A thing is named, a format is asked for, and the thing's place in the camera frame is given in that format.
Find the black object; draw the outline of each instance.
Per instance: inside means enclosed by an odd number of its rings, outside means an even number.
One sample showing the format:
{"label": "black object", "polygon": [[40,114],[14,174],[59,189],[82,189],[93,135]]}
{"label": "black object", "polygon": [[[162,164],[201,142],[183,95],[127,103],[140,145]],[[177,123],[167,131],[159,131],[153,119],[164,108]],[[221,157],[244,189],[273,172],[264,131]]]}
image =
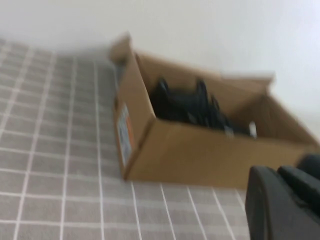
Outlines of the black object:
{"label": "black object", "polygon": [[195,92],[185,92],[169,89],[165,79],[160,77],[150,94],[150,101],[155,115],[160,119],[250,136],[249,128],[237,127],[226,118],[214,96],[209,102],[206,84],[201,79],[197,81]]}
{"label": "black object", "polygon": [[320,180],[320,155],[307,154],[296,166],[298,169]]}
{"label": "black object", "polygon": [[253,166],[245,211],[251,240],[319,239],[320,181],[291,166]]}

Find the box flap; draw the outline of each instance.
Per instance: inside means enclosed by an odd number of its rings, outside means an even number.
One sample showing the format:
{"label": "box flap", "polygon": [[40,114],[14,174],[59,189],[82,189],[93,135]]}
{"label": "box flap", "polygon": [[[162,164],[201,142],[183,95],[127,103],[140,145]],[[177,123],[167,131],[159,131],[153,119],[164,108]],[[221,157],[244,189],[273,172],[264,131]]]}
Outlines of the box flap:
{"label": "box flap", "polygon": [[132,51],[131,37],[129,34],[126,34],[116,40],[111,46],[109,58],[115,64],[122,63],[126,60],[130,51]]}
{"label": "box flap", "polygon": [[255,89],[257,91],[260,91],[260,90],[268,91],[270,85],[274,82],[274,75],[273,74],[268,74],[264,76],[223,75],[222,80],[234,86],[244,87],[246,89]]}

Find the white wall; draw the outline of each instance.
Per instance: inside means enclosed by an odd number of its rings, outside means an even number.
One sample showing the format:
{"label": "white wall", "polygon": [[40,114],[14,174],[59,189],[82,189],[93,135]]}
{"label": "white wall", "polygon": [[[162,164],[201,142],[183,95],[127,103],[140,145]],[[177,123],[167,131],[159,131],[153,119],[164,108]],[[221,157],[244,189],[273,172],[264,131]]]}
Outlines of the white wall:
{"label": "white wall", "polygon": [[228,73],[275,71],[274,94],[320,129],[320,2],[0,0],[0,36],[42,48],[101,55],[125,31],[139,49],[171,59]]}

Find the open cardboard box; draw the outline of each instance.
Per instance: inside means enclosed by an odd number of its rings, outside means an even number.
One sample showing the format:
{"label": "open cardboard box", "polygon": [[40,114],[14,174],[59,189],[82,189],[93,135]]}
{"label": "open cardboard box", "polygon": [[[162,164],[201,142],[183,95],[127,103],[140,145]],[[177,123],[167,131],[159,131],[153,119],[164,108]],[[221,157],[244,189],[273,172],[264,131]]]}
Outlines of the open cardboard box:
{"label": "open cardboard box", "polygon": [[[249,169],[294,165],[317,141],[269,94],[268,77],[220,74],[138,53],[130,37],[110,51],[125,71],[114,104],[119,164],[125,180],[246,188]],[[164,77],[170,88],[194,90],[205,81],[226,116],[240,126],[255,122],[257,138],[156,118],[149,93]]]}

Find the tiled floor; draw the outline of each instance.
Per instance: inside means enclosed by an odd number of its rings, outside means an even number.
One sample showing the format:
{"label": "tiled floor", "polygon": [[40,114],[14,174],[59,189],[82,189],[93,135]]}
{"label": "tiled floor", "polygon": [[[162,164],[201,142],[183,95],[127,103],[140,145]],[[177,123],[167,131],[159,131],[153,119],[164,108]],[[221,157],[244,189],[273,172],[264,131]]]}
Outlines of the tiled floor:
{"label": "tiled floor", "polygon": [[235,189],[123,182],[112,69],[0,40],[1,240],[248,240]]}

